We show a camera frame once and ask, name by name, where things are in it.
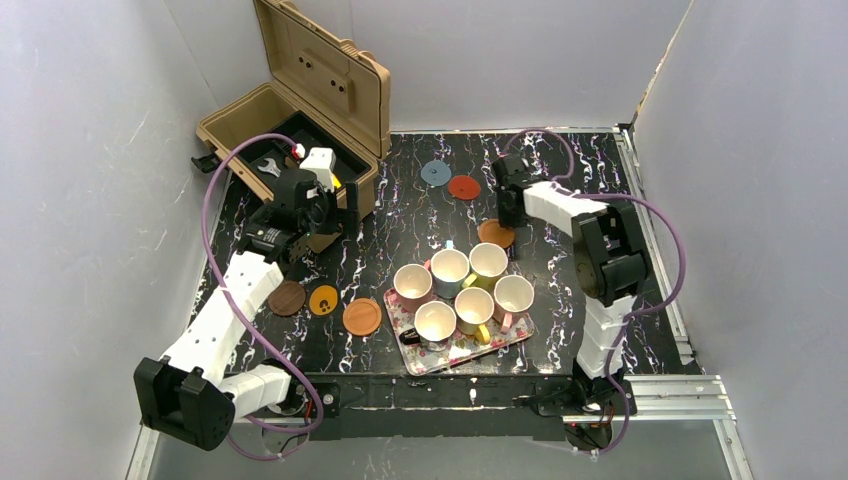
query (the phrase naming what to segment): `white wall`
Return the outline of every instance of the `white wall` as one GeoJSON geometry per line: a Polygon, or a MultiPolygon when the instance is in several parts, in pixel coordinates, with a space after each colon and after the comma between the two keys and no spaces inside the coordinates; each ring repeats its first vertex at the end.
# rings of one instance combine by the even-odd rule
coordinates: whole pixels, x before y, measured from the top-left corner
{"type": "Polygon", "coordinates": [[[846,21],[844,2],[697,2],[636,121],[688,248],[692,342],[758,478],[848,473],[846,21]]]}
{"type": "MultiPolygon", "coordinates": [[[[166,0],[216,100],[269,79],[252,2],[166,0]]],[[[629,122],[689,0],[300,0],[392,73],[394,130],[629,122]]]]}
{"type": "Polygon", "coordinates": [[[184,328],[215,102],[161,1],[0,6],[0,477],[122,478],[184,328]]]}

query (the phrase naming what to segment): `orange coaster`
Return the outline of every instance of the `orange coaster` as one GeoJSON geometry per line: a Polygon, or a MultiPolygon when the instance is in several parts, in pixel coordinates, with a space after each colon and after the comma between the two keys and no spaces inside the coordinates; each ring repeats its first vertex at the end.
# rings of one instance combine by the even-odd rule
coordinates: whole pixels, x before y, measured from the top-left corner
{"type": "Polygon", "coordinates": [[[508,248],[515,241],[515,230],[502,227],[497,218],[490,218],[480,224],[477,234],[481,242],[494,243],[501,248],[508,248]]]}
{"type": "Polygon", "coordinates": [[[448,183],[448,191],[460,200],[474,200],[480,195],[480,184],[468,175],[457,175],[448,183]]]}
{"type": "Polygon", "coordinates": [[[357,298],[345,309],[342,322],[348,332],[365,337],[376,332],[383,320],[383,311],[370,298],[357,298]]]}
{"type": "Polygon", "coordinates": [[[331,285],[321,285],[309,297],[309,309],[318,316],[327,315],[339,304],[339,292],[331,285]]]}

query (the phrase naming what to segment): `yellow mug handle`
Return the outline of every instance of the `yellow mug handle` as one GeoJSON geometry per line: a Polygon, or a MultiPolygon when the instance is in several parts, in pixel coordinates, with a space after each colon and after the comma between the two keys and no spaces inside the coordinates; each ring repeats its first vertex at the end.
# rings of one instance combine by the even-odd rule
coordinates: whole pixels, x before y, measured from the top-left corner
{"type": "Polygon", "coordinates": [[[476,281],[477,281],[477,274],[472,273],[471,275],[469,275],[468,277],[465,278],[464,282],[462,282],[462,288],[466,289],[466,288],[470,287],[471,285],[474,285],[474,282],[476,282],[476,281]]]}
{"type": "Polygon", "coordinates": [[[485,325],[478,325],[477,331],[474,332],[474,338],[480,342],[480,345],[488,345],[492,341],[492,337],[489,335],[489,329],[485,325]]]}

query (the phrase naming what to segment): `wrench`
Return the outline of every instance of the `wrench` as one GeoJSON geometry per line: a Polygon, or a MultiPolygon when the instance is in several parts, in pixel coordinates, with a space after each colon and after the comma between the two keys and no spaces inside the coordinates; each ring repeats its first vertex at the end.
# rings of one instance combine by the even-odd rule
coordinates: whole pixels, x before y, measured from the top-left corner
{"type": "Polygon", "coordinates": [[[260,165],[256,167],[256,169],[260,172],[270,173],[271,175],[280,178],[280,168],[277,167],[277,162],[275,162],[273,158],[265,158],[265,161],[268,163],[260,165]]]}

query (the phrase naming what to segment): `pink mug handle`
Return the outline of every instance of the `pink mug handle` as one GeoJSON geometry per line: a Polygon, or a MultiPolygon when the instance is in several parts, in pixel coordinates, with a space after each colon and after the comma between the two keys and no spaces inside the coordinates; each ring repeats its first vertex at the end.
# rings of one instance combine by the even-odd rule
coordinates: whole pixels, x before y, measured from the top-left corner
{"type": "Polygon", "coordinates": [[[509,333],[509,328],[512,327],[512,313],[504,314],[504,321],[501,323],[501,335],[509,333]]]}

